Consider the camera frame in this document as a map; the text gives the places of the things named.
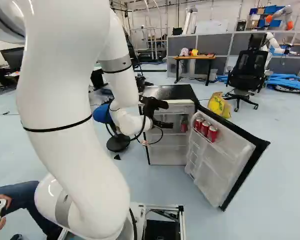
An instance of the light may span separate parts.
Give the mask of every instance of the light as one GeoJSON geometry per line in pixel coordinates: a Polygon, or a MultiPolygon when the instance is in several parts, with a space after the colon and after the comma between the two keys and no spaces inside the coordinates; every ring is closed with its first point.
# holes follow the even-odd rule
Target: light
{"type": "Polygon", "coordinates": [[[30,4],[32,15],[35,15],[34,6],[32,5],[31,0],[29,0],[29,4],[30,4]]]}
{"type": "Polygon", "coordinates": [[[51,190],[50,190],[50,187],[51,187],[51,184],[49,184],[49,186],[48,186],[48,192],[49,192],[49,194],[51,195],[51,197],[54,197],[55,195],[52,194],[52,192],[51,192],[51,190]]]}
{"type": "Polygon", "coordinates": [[[23,12],[21,11],[20,7],[18,6],[18,4],[16,4],[15,1],[12,1],[12,3],[16,6],[16,8],[19,10],[21,16],[24,18],[25,16],[24,16],[23,12]]]}

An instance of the floor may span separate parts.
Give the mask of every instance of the floor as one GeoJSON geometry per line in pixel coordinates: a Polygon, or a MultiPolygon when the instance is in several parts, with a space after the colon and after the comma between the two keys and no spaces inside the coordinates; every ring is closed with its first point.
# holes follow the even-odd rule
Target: floor
{"type": "MultiPolygon", "coordinates": [[[[165,69],[163,65],[146,65],[144,69],[165,69]]],[[[171,85],[166,73],[146,73],[155,85],[171,85]]],[[[208,87],[196,80],[191,84],[203,106],[213,92],[228,92],[223,83],[208,87]]],[[[16,93],[0,95],[0,113],[17,113],[16,93]]],[[[181,166],[149,166],[144,148],[133,142],[115,164],[130,186],[134,202],[185,205],[186,235],[189,240],[300,240],[300,95],[263,89],[251,97],[259,103],[254,110],[242,103],[230,121],[253,135],[270,141],[246,182],[226,212],[214,209],[181,166]]],[[[95,123],[102,139],[108,133],[95,123]]],[[[0,116],[0,186],[40,180],[47,173],[36,156],[17,115],[0,116]]],[[[10,214],[0,231],[0,240],[21,233],[29,240],[43,240],[44,234],[25,210],[10,214]]]]}

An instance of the jeans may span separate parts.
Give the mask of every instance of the jeans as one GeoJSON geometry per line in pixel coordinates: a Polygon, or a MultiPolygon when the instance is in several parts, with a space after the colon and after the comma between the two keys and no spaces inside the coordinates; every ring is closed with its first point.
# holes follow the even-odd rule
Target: jeans
{"type": "Polygon", "coordinates": [[[0,194],[6,195],[12,199],[8,209],[2,209],[2,217],[12,213],[18,209],[27,209],[33,220],[42,229],[44,234],[50,236],[58,232],[61,228],[44,218],[37,210],[35,205],[35,190],[38,186],[38,181],[28,181],[14,185],[0,187],[0,194]]]}

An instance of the plastic bag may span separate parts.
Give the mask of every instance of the plastic bag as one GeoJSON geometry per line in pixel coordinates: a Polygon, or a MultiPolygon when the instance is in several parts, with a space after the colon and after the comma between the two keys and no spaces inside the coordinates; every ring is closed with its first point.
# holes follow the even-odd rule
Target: plastic bag
{"type": "Polygon", "coordinates": [[[223,99],[221,91],[212,94],[208,108],[225,119],[231,118],[231,105],[223,99]]]}

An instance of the can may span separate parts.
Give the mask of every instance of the can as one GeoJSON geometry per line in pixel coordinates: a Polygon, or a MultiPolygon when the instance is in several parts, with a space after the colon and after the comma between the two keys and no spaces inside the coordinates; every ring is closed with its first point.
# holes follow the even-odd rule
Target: can
{"type": "Polygon", "coordinates": [[[197,130],[198,132],[200,132],[200,130],[201,130],[201,125],[202,125],[203,122],[204,122],[203,118],[197,117],[197,118],[194,120],[194,123],[193,123],[194,129],[197,130]]]}
{"type": "Polygon", "coordinates": [[[207,137],[208,131],[209,131],[209,127],[210,127],[210,126],[211,126],[211,123],[210,123],[210,122],[204,121],[204,122],[202,123],[202,125],[201,125],[200,133],[201,133],[203,136],[207,137]]]}
{"type": "Polygon", "coordinates": [[[214,143],[217,139],[217,134],[218,134],[218,128],[214,126],[210,126],[207,138],[210,140],[210,142],[214,143]]]}

